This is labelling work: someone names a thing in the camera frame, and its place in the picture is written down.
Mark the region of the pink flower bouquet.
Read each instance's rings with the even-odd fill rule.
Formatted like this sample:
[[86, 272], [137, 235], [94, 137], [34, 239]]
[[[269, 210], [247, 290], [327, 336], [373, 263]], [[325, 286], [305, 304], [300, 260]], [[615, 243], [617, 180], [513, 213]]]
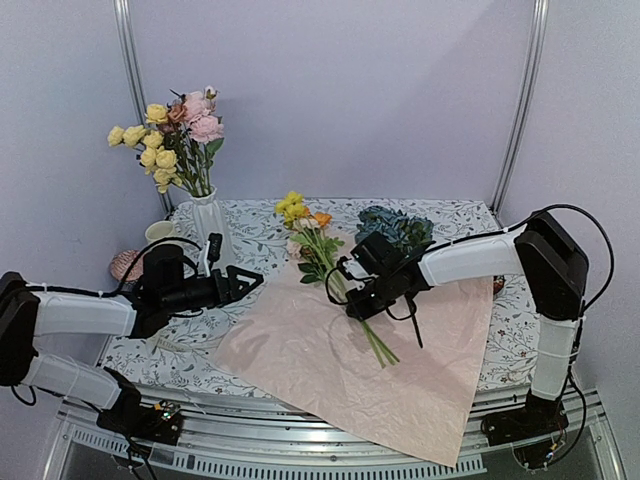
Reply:
[[[369, 210], [361, 212], [364, 218], [360, 220], [361, 227], [378, 227], [395, 238], [390, 242], [403, 241], [408, 217], [401, 210], [377, 206]], [[303, 275], [300, 282], [314, 285], [322, 283], [330, 303], [346, 308], [347, 280], [343, 280], [337, 268], [339, 249], [345, 245], [345, 241], [327, 233], [332, 216], [322, 212], [312, 213], [304, 203], [304, 196], [295, 191], [278, 201], [275, 213], [283, 217], [283, 226], [291, 233], [287, 250], [298, 262], [298, 269]], [[360, 324], [381, 368], [400, 362], [366, 321]]]

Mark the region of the pink peony flower stem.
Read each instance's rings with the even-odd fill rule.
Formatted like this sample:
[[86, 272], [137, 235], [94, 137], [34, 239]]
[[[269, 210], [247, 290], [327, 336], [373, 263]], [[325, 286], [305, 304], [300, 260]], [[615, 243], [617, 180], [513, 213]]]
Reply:
[[184, 96], [184, 124], [188, 137], [188, 162], [193, 197], [206, 197], [213, 193], [210, 171], [215, 155], [224, 143], [222, 117], [216, 114], [218, 90], [206, 86]]

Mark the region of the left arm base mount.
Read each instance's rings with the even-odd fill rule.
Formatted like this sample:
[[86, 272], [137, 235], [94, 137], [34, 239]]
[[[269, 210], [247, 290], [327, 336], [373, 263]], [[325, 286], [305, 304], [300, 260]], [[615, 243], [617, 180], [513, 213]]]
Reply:
[[127, 438], [176, 446], [184, 423], [180, 405], [161, 400], [144, 406], [141, 393], [129, 380], [110, 368], [106, 372], [117, 381], [120, 394], [110, 409], [100, 411], [97, 426]]

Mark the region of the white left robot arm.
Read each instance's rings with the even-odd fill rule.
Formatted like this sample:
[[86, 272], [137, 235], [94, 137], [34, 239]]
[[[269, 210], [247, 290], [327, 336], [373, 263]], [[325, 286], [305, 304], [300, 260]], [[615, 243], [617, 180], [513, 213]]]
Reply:
[[183, 241], [156, 241], [134, 258], [143, 273], [135, 286], [110, 292], [27, 282], [9, 271], [1, 278], [1, 384], [37, 388], [71, 397], [108, 411], [128, 434], [148, 426], [141, 394], [117, 372], [39, 352], [38, 337], [99, 334], [147, 339], [188, 312], [236, 303], [264, 278], [234, 265], [215, 268], [219, 242], [212, 236], [199, 266], [188, 258]]

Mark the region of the pink wrapping paper sheet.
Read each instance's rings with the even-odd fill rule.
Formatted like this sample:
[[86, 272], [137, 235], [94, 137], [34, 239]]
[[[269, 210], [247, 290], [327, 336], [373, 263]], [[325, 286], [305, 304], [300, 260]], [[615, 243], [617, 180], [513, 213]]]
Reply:
[[415, 321], [374, 317], [397, 356], [381, 366], [362, 325], [284, 266], [225, 335], [213, 363], [359, 438], [433, 463], [459, 456], [493, 306], [490, 279], [419, 294]]

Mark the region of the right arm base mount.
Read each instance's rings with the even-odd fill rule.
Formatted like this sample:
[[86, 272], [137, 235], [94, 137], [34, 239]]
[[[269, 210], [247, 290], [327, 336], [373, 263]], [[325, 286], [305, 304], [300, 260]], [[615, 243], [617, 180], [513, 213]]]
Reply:
[[490, 446], [496, 446], [561, 432], [568, 426], [560, 397], [546, 400], [529, 391], [522, 407], [486, 415], [481, 432]]

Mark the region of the dusty mauve rose stem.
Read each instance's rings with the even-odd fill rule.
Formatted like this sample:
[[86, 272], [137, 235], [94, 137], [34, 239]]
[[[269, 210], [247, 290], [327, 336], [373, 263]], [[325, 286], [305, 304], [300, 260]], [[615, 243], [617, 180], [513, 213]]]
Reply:
[[199, 196], [200, 170], [198, 167], [198, 154], [188, 135], [189, 128], [186, 122], [185, 95], [178, 95], [177, 99], [168, 105], [168, 133], [164, 146], [172, 150], [177, 157], [176, 169], [182, 179], [183, 188], [194, 196]]

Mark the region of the blue flower bunch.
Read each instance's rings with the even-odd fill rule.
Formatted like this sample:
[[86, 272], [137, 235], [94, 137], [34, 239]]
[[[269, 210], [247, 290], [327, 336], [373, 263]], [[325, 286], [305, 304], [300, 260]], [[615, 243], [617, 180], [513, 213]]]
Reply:
[[420, 273], [418, 261], [434, 244], [433, 223], [426, 217], [382, 206], [368, 207], [358, 218], [351, 255], [361, 267], [354, 275], [361, 285], [347, 293], [346, 311], [361, 322], [374, 352], [395, 364], [398, 357], [368, 325], [368, 320], [379, 313], [386, 313], [395, 321], [409, 320], [416, 338], [421, 338], [415, 297], [431, 287]]

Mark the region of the pale yellow rose bunch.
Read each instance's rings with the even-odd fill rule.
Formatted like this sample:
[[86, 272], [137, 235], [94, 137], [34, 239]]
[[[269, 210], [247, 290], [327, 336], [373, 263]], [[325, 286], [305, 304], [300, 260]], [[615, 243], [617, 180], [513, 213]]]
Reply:
[[124, 146], [135, 152], [138, 164], [144, 173], [150, 176], [160, 194], [167, 190], [158, 187], [154, 180], [156, 151], [163, 144], [163, 137], [168, 133], [168, 105], [149, 104], [146, 108], [146, 125], [134, 125], [127, 128], [114, 126], [107, 134], [106, 141], [109, 147]]

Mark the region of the cream printed ribbon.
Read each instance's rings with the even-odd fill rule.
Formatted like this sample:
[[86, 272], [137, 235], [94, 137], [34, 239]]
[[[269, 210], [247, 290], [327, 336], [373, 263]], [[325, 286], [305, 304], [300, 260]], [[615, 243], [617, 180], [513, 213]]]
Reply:
[[216, 349], [221, 343], [221, 338], [199, 341], [175, 341], [165, 337], [154, 336], [147, 340], [152, 351], [162, 349], [169, 352], [192, 352], [196, 350]]

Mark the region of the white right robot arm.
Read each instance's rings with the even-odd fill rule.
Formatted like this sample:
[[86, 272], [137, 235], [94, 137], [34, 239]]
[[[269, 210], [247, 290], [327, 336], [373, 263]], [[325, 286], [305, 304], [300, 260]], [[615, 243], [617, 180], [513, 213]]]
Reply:
[[338, 270], [356, 286], [346, 311], [359, 321], [388, 310], [397, 299], [413, 301], [434, 287], [484, 277], [521, 275], [540, 318], [537, 365], [531, 393], [537, 397], [517, 415], [517, 427], [537, 436], [552, 424], [552, 400], [561, 396], [578, 321], [584, 311], [589, 261], [547, 211], [520, 225], [403, 253], [379, 232], [359, 242]]

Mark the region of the dark red rose stem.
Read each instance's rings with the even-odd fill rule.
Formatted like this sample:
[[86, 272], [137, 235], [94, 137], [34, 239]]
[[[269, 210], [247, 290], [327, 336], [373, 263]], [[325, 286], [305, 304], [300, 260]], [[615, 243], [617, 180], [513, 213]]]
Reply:
[[163, 137], [163, 144], [156, 151], [154, 180], [165, 190], [175, 186], [193, 197], [202, 193], [198, 155], [192, 149], [191, 139], [184, 128]]

